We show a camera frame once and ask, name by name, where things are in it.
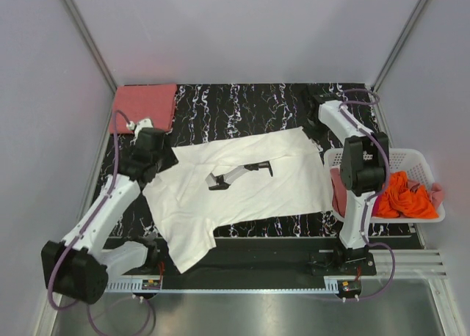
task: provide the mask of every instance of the pink cloth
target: pink cloth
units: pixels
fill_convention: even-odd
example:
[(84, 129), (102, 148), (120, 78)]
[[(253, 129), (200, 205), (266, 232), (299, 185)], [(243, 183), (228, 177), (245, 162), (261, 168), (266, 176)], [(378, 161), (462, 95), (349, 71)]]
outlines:
[[(148, 117), (155, 128), (168, 132), (171, 130), (175, 114), (175, 93), (176, 84), (118, 87), (112, 109), (121, 110), (135, 123)], [(109, 132), (113, 131), (113, 125), (109, 125)], [(117, 132), (132, 133), (121, 116), (117, 117)]]
[[(338, 168), (330, 169), (331, 183), (333, 184), (333, 208), (337, 213), (344, 217), (346, 214), (346, 187), (341, 181), (341, 175)], [(411, 191), (415, 191), (421, 184), (415, 180), (408, 180), (408, 188)], [(430, 201), (433, 204), (434, 209), (441, 205), (444, 200), (444, 190), (439, 183), (433, 183), (431, 191), (428, 192)], [(375, 200), (374, 208), (372, 209), (372, 215), (374, 216), (378, 210), (381, 195)]]

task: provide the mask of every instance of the black joint housing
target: black joint housing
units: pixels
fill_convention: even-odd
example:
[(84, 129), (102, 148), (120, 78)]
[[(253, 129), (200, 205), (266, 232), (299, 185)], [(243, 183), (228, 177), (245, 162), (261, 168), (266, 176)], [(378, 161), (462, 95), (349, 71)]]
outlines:
[[(387, 135), (379, 132), (372, 136), (383, 148), (388, 160)], [(351, 136), (344, 140), (340, 174), (346, 189), (360, 196), (368, 191), (382, 189), (386, 179), (386, 165), (378, 148), (367, 136)]]
[(358, 249), (346, 248), (338, 239), (333, 250), (333, 261), (337, 266), (343, 266), (358, 260), (367, 259), (369, 256), (369, 246)]
[[(65, 245), (49, 241), (41, 251), (46, 287), (51, 279)], [(61, 264), (54, 281), (53, 291), (79, 301), (94, 304), (104, 293), (108, 283), (106, 266), (101, 265), (87, 250), (69, 251)]]
[(158, 128), (142, 128), (131, 152), (121, 158), (118, 172), (143, 187), (155, 178), (156, 173), (177, 163), (168, 135)]
[(243, 166), (248, 171), (258, 171), (259, 169), (268, 169), (270, 171), (271, 177), (274, 175), (272, 173), (271, 163), (269, 161), (258, 162), (257, 164), (248, 164)]
[(326, 101), (340, 100), (339, 96), (333, 93), (319, 95), (313, 85), (308, 85), (300, 92), (300, 99), (303, 102), (308, 119), (303, 131), (308, 138), (318, 140), (328, 132), (328, 127), (319, 120), (320, 106)]
[(215, 177), (217, 184), (215, 186), (209, 187), (209, 191), (225, 191), (230, 187), (230, 184), (226, 183), (223, 175), (218, 175)]

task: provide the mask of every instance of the orange cloth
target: orange cloth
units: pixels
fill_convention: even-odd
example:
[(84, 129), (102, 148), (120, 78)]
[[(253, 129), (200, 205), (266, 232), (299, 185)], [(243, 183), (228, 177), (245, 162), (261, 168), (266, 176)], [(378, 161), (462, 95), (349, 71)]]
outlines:
[(420, 185), (408, 188), (406, 172), (391, 174), (390, 183), (382, 194), (376, 216), (384, 218), (407, 217), (420, 219), (437, 219), (439, 215), (434, 209), (426, 188)]

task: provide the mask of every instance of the white plastic basket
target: white plastic basket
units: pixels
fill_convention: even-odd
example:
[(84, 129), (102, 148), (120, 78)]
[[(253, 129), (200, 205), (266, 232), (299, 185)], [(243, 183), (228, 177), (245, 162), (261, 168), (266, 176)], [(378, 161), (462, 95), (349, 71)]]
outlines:
[[(419, 151), (412, 149), (390, 149), (389, 162), (390, 162), (390, 173), (397, 171), (405, 171), (408, 178), (411, 180), (417, 180), (421, 184), (424, 184), (427, 190), (430, 190), (434, 181), (434, 176), (431, 172), (431, 168), (426, 162), (423, 154)], [(329, 149), (325, 152), (325, 170), (330, 177), (330, 169), (334, 167), (339, 167), (341, 165), (341, 159), (343, 156), (342, 149)], [(328, 194), (330, 196), (330, 201), (333, 201), (333, 186), (328, 187)], [(437, 219), (418, 219), (418, 218), (396, 218), (396, 219), (384, 219), (381, 217), (373, 216), (371, 222), (375, 223), (395, 223), (395, 224), (411, 224), (411, 223), (431, 223), (431, 222), (441, 222), (446, 216), (446, 211), (444, 210), (443, 205), (441, 204), (437, 210), (439, 217)], [(333, 215), (339, 220), (344, 221), (339, 213), (334, 211)]]

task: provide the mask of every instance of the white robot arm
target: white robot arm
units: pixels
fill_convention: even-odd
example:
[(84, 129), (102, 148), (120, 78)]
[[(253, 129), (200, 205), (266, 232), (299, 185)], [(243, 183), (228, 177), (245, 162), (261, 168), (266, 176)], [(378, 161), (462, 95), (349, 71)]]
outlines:
[[(128, 241), (110, 252), (102, 252), (113, 227), (145, 185), (154, 179), (157, 172), (178, 163), (166, 134), (153, 128), (149, 119), (138, 122), (134, 134), (132, 151), (119, 160), (114, 188), (109, 190), (112, 185), (112, 176), (109, 176), (82, 220), (59, 243), (49, 241), (43, 247), (44, 278), (46, 286), (51, 278), (55, 279), (54, 292), (93, 304), (101, 298), (109, 280), (155, 259), (154, 245), (146, 246), (135, 241)], [(57, 274), (53, 275), (52, 271), (66, 249), (70, 251)]]
[(388, 137), (359, 123), (341, 100), (335, 100), (335, 95), (315, 95), (306, 88), (303, 100), (309, 122), (305, 133), (318, 139), (330, 129), (344, 146), (340, 174), (347, 190), (346, 214), (333, 253), (337, 266), (357, 267), (369, 257), (366, 242), (374, 194), (382, 190), (386, 181), (386, 162), (369, 137), (377, 141), (387, 161)]

